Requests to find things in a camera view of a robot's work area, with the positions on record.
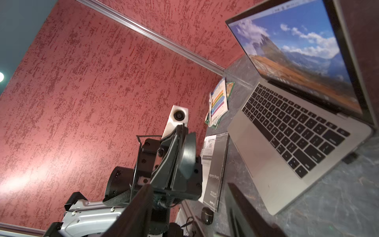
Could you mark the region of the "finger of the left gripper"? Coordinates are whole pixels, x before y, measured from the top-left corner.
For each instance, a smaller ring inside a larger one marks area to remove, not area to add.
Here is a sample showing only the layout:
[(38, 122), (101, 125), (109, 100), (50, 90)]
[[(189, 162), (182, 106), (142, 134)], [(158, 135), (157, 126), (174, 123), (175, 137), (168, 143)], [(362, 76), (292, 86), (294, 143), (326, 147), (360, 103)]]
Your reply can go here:
[(177, 189), (186, 190), (191, 178), (196, 157), (196, 133), (188, 134), (184, 140), (183, 152), (178, 162)]
[(163, 156), (157, 170), (152, 173), (151, 185), (154, 188), (165, 190), (170, 186), (172, 172), (187, 134), (188, 128), (182, 123), (160, 140), (159, 151), (163, 150)]

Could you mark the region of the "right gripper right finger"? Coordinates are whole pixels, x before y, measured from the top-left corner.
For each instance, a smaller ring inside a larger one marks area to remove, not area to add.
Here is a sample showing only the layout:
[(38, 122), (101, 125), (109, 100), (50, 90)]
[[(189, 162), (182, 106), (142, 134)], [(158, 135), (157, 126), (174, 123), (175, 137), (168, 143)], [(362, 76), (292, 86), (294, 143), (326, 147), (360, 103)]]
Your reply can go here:
[(269, 225), (234, 183), (225, 189), (226, 211), (232, 237), (284, 237), (278, 226)]

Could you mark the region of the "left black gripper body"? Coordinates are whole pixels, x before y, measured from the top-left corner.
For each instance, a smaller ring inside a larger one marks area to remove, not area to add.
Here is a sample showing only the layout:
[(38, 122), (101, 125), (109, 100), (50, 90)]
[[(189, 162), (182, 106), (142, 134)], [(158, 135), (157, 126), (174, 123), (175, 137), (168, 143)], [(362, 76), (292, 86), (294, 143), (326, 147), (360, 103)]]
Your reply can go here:
[[(163, 150), (159, 151), (159, 146), (160, 140), (155, 140), (153, 137), (139, 143), (138, 158), (134, 169), (134, 192), (137, 193), (145, 185), (151, 185), (152, 173), (157, 170), (162, 162)], [(200, 198), (202, 188), (202, 165), (201, 158), (197, 155), (195, 157), (192, 176), (187, 182), (187, 189), (177, 189), (178, 162), (180, 161), (182, 152), (183, 146), (172, 172), (170, 186), (162, 190), (156, 189), (151, 185), (156, 201), (198, 200)]]

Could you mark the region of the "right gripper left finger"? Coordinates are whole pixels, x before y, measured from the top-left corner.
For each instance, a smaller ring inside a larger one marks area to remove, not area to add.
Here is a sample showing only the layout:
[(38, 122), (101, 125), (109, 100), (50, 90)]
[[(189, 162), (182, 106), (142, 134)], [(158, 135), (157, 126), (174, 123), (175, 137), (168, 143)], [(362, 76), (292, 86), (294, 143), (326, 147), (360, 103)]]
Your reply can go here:
[(152, 216), (154, 192), (151, 185), (139, 190), (121, 216), (102, 235), (104, 237), (146, 237)]

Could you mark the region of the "black wireless usb receiver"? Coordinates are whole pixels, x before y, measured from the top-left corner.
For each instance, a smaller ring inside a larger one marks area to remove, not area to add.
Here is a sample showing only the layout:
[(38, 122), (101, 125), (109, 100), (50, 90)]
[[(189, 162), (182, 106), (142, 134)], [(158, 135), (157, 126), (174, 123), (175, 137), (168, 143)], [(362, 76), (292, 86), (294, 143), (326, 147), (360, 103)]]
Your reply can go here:
[(359, 155), (356, 152), (352, 152), (348, 156), (343, 158), (342, 161), (345, 164), (350, 165), (350, 164), (354, 163), (358, 159), (358, 157), (359, 157)]

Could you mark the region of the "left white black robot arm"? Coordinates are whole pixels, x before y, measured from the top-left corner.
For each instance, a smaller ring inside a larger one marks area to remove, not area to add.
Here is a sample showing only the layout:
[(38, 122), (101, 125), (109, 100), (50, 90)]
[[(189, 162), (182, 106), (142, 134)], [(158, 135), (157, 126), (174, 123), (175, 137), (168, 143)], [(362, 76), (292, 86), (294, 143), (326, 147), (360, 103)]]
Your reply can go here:
[(196, 134), (184, 124), (165, 138), (138, 136), (139, 152), (133, 169), (116, 167), (102, 201), (73, 193), (62, 221), (54, 222), (47, 237), (181, 237), (183, 227), (170, 221), (170, 211), (202, 193), (201, 158)]

